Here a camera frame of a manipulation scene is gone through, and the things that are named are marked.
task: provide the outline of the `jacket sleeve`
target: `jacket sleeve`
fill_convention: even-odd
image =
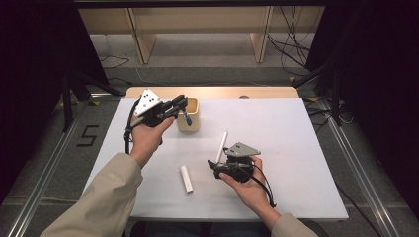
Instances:
[[[80,200],[41,236],[121,236],[132,212],[141,168],[119,153],[96,175]]]
[[[301,221],[291,214],[283,214],[275,222],[271,231],[272,237],[315,237],[317,236]]]

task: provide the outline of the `person's right hand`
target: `person's right hand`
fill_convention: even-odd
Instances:
[[[262,160],[256,156],[250,156],[254,165],[262,170]],[[265,179],[262,172],[255,168],[253,176],[265,185]],[[250,179],[246,183],[238,183],[227,174],[220,173],[219,176],[237,192],[241,201],[255,212],[266,226],[272,230],[275,222],[281,217],[270,205],[267,199],[266,191],[254,180]]]

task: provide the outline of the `white table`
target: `white table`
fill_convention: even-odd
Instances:
[[[124,151],[123,132],[134,100],[121,99],[87,185],[115,153]],[[144,181],[131,216],[259,220],[231,187],[214,178],[208,166],[207,160],[214,160],[222,134],[228,130],[225,146],[240,141],[262,152],[259,157],[278,212],[320,221],[348,218],[301,99],[200,99],[200,103],[198,132],[179,132],[176,123],[165,132],[163,144],[143,170]],[[190,172],[191,194],[185,191],[182,165]]]

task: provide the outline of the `white rod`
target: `white rod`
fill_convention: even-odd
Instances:
[[[219,159],[221,158],[222,148],[224,148],[224,144],[225,144],[225,140],[227,139],[227,135],[228,135],[227,131],[225,131],[224,134],[222,135],[222,140],[221,140],[221,143],[219,144],[218,153],[216,154],[216,157],[215,157],[215,164],[218,163]]]

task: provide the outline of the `black cable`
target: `black cable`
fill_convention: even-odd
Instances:
[[[339,110],[339,113],[341,113],[341,112],[347,112],[348,110],[345,110],[345,109],[341,109],[341,110]],[[313,113],[309,113],[308,115],[309,116],[314,116],[314,115],[317,115],[317,114],[320,114],[320,113],[331,113],[332,112],[332,110],[331,109],[328,109],[328,110],[322,110],[322,109],[318,109],[318,111],[315,111],[315,112],[313,112]]]
[[[126,81],[126,80],[124,80],[124,79],[121,79],[121,78],[118,78],[118,77],[112,77],[112,78],[108,78],[108,80],[119,80],[119,81],[122,81],[122,82],[125,82],[125,83],[127,83],[127,84],[129,84],[129,85],[132,85],[133,83],[132,82],[128,82],[128,81]]]
[[[307,109],[307,111],[308,111],[308,112],[309,112],[309,111],[312,111],[312,112],[323,111],[323,110],[322,110],[322,109],[320,109],[320,108],[313,108],[313,107],[307,107],[306,109]]]
[[[131,135],[132,129],[133,129],[133,127],[131,127],[130,124],[131,124],[133,111],[135,111],[135,107],[136,107],[136,105],[138,105],[139,99],[141,99],[141,97],[139,97],[138,100],[136,100],[132,105],[132,108],[129,112],[128,122],[126,123],[126,129],[124,130],[123,138],[124,138],[124,153],[125,154],[129,154],[130,135]]]
[[[126,64],[127,62],[129,62],[129,58],[127,58],[127,57],[117,57],[117,56],[106,56],[105,58],[101,59],[100,61],[105,61],[106,59],[108,59],[110,57],[113,57],[113,58],[116,58],[116,59],[120,59],[120,60],[125,60],[124,62],[119,63],[118,65],[113,66],[111,68],[116,68],[116,67],[119,67],[119,66],[121,66],[121,65]]]
[[[338,190],[344,195],[348,201],[354,206],[354,208],[360,213],[360,215],[366,220],[366,222],[370,225],[370,227],[373,229],[373,231],[376,233],[378,237],[381,237],[381,234],[378,232],[376,227],[373,225],[373,223],[367,218],[367,216],[361,211],[361,209],[355,204],[355,202],[348,196],[348,194],[345,193],[345,191],[338,185],[338,183],[335,182],[336,187]]]
[[[313,104],[313,103],[314,103],[313,101],[310,101],[310,102],[308,102],[308,103],[307,103],[307,105],[305,105],[305,107],[306,107],[307,109],[314,109],[314,108],[310,108],[310,107],[309,107],[309,105],[311,105],[311,104]]]
[[[324,120],[324,122],[323,122],[323,123],[321,123],[321,124],[313,124],[313,125],[319,125],[319,127],[317,128],[317,130],[315,131],[315,133],[317,133],[317,132],[321,129],[321,127],[323,127],[325,124],[327,124],[327,123],[329,122],[329,118],[330,118],[330,116],[328,116],[328,117]]]
[[[283,48],[279,48],[275,43],[274,40],[272,39],[272,37],[270,35],[268,35],[268,39],[269,41],[272,43],[272,45],[274,46],[274,48],[279,51],[280,53],[284,54],[285,56],[287,56],[289,59],[291,59],[292,61],[296,62],[298,65],[300,65],[301,67],[305,67],[304,64],[302,64],[301,62],[299,62],[298,60],[296,60],[295,58],[293,58],[291,55],[289,55],[288,53],[285,52],[285,46],[289,45],[286,42],[282,42],[282,44],[284,45]]]
[[[308,30],[308,32],[307,32],[307,34],[300,40],[300,41],[298,41],[297,39],[296,39],[296,27],[297,27],[297,24],[298,24],[298,22],[299,22],[299,19],[300,19],[300,17],[301,17],[301,14],[302,14],[302,11],[303,11],[303,9],[304,9],[304,6],[302,6],[302,8],[299,10],[299,13],[298,13],[298,16],[297,16],[297,18],[296,18],[296,20],[295,20],[295,13],[296,13],[296,7],[292,7],[292,21],[291,21],[291,23],[290,23],[290,21],[289,21],[289,19],[286,17],[286,15],[285,15],[285,13],[284,13],[284,9],[282,8],[282,7],[280,7],[280,10],[281,10],[281,12],[282,12],[282,14],[283,14],[283,16],[284,16],[284,19],[285,19],[285,21],[286,21],[286,23],[287,23],[287,27],[288,27],[288,29],[289,29],[289,32],[288,32],[288,36],[287,36],[287,40],[286,40],[286,42],[285,42],[285,44],[283,43],[283,42],[278,42],[278,41],[276,41],[275,40],[275,42],[276,43],[280,43],[280,44],[284,44],[284,46],[283,46],[283,49],[279,49],[278,48],[278,46],[277,45],[275,45],[275,42],[273,42],[273,38],[272,37],[270,37],[270,35],[268,35],[268,39],[271,41],[271,43],[274,45],[274,47],[279,51],[279,52],[281,52],[283,55],[285,55],[286,57],[288,57],[288,58],[290,58],[291,60],[293,60],[293,61],[296,61],[296,59],[294,59],[293,57],[291,57],[288,53],[286,53],[285,52],[285,46],[286,45],[289,45],[287,42],[288,42],[288,40],[292,40],[293,41],[293,44],[294,44],[294,48],[296,48],[296,52],[297,52],[297,54],[298,54],[298,56],[299,56],[299,58],[300,58],[300,60],[301,61],[307,61],[307,56],[305,55],[305,53],[303,52],[303,50],[307,50],[307,51],[309,51],[309,49],[308,48],[306,48],[306,47],[304,47],[303,45],[301,45],[301,43],[307,38],[307,36],[311,33],[311,31],[312,31],[312,29],[314,28],[314,25],[315,25],[315,23],[317,22],[317,20],[318,20],[318,17],[320,16],[320,12],[321,12],[321,9],[322,9],[322,7],[319,7],[318,8],[318,12],[317,12],[317,15],[316,15],[316,18],[315,18],[315,20],[313,21],[313,24],[311,24],[311,26],[310,26],[310,28],[309,28],[309,30]],[[293,72],[291,72],[291,71],[289,71],[287,68],[286,68],[286,66],[285,66],[285,62],[286,62],[286,58],[284,58],[282,55],[281,55],[281,64],[282,64],[282,66],[283,66],[283,68],[284,68],[284,70],[286,71],[286,72],[288,72],[288,73],[290,73],[290,74],[294,74],[294,75],[297,75],[297,76],[305,76],[305,75],[300,75],[300,74],[297,74],[297,73],[293,73]],[[301,62],[299,62],[298,63],[298,65],[300,65],[300,66],[302,66],[303,68],[305,68],[305,65],[303,65],[303,63],[301,63]]]
[[[268,34],[268,38],[270,38],[270,40],[274,41],[275,43],[285,44],[286,46],[290,46],[290,47],[297,47],[297,45],[295,45],[295,44],[289,44],[289,43],[284,43],[284,42],[278,41],[278,40],[274,39],[270,34]],[[310,49],[308,47],[305,47],[303,45],[300,45],[299,47],[303,50],[310,51]]]
[[[257,166],[254,166],[254,167],[258,168],[258,169],[261,171],[262,176],[264,177],[265,181],[267,182],[267,184],[268,184],[268,186],[269,186],[269,183],[268,183],[268,181],[267,181],[267,179],[266,179],[265,175],[263,174],[262,170],[261,170],[259,167],[257,167]],[[268,194],[268,198],[269,198],[269,205],[270,205],[271,207],[275,207],[275,206],[277,206],[277,205],[274,203],[274,197],[273,197],[273,195],[272,195],[272,191],[270,191],[270,189],[271,189],[271,187],[270,187],[270,186],[269,186],[269,189],[268,189],[268,188],[266,188],[266,186],[265,186],[264,184],[262,184],[262,182],[260,182],[258,179],[256,179],[253,175],[251,175],[251,174],[247,173],[245,170],[243,170],[243,169],[242,169],[242,168],[240,168],[240,167],[238,167],[238,169],[239,169],[240,171],[242,171],[244,174],[246,174],[247,176],[249,176],[249,178],[250,178],[250,179],[254,180],[254,181],[255,181],[258,185],[260,185],[260,186],[261,186],[261,187],[265,190],[265,192]]]

